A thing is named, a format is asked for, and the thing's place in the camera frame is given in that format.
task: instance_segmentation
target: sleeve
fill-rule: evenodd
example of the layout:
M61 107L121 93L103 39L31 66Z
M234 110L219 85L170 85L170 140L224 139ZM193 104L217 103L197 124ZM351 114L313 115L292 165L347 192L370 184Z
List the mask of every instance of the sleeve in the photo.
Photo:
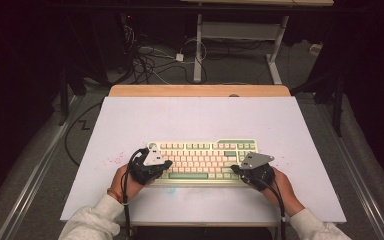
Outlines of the sleeve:
M59 239L113 239L120 232L115 218L123 205L105 194L94 207L83 207L65 224Z
M291 225L301 240L350 239L333 223L323 223L313 213L304 209L291 217Z

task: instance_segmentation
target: keyboard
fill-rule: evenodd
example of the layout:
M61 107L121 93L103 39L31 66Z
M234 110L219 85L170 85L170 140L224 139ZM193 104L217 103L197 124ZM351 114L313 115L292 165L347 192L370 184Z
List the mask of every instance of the keyboard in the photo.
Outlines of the keyboard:
M164 160L173 164L152 185L156 186L247 186L230 166L240 165L249 152L258 152L251 139L216 142L151 142Z

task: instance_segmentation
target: robotic glove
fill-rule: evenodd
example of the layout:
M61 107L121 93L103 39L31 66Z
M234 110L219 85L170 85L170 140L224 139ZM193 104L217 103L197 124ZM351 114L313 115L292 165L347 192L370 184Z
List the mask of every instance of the robotic glove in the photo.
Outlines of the robotic glove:
M133 179L141 185L146 185L159 178L163 171L169 169L173 163L170 160L164 161L155 145L150 149L143 148L138 151L142 155L129 162L129 170Z
M270 186L276 177L268 164L272 160L274 160L272 156L250 152L241 166L232 165L230 168L244 183L262 191Z

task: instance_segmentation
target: person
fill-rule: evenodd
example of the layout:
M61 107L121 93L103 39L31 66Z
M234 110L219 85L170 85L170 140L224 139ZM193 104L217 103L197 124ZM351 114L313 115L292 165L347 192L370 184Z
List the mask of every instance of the person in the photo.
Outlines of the person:
M80 208L66 223L59 239L113 239L119 234L120 226L115 222L115 218L124 210L120 203L121 179L126 170L127 165L117 169L107 194L94 207ZM306 209L295 196L288 177L274 167L273 170L276 174L275 180L284 202L285 212L290 217L290 224L297 231L300 239L350 239L334 224L321 222L310 210ZM144 186L135 182L130 174L127 184L127 196L131 201ZM269 189L261 192L269 202L278 206L277 198Z

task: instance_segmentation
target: desk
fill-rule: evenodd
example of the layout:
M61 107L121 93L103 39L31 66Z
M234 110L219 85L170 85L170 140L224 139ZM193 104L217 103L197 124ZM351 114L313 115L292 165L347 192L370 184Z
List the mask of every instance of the desk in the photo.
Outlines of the desk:
M183 0L187 2L224 3L224 4L251 4L251 5L284 5L284 6L332 6L333 0ZM273 51L266 55L267 64L274 84L282 84L279 71L276 67L276 56L282 43L283 34L289 17L283 16L280 24L254 24L231 22L203 22L202 14L198 14L196 33L196 57L193 81L201 82L202 68L202 38L229 38L251 40L274 40Z
M156 97L136 94L141 89ZM206 97L190 97L200 90ZM173 92L175 97L158 97ZM275 92L280 96L262 97ZM243 97L219 97L231 94ZM237 131L226 131L232 127ZM346 221L299 106L285 87L184 85L113 87L61 220L68 220L82 206L95 204L105 194L115 169L147 142L214 138L256 139L259 152L275 156L273 166L289 176L298 198L316 216L322 221ZM130 206L132 224L137 226L274 226L279 222L278 209L246 187L148 187Z

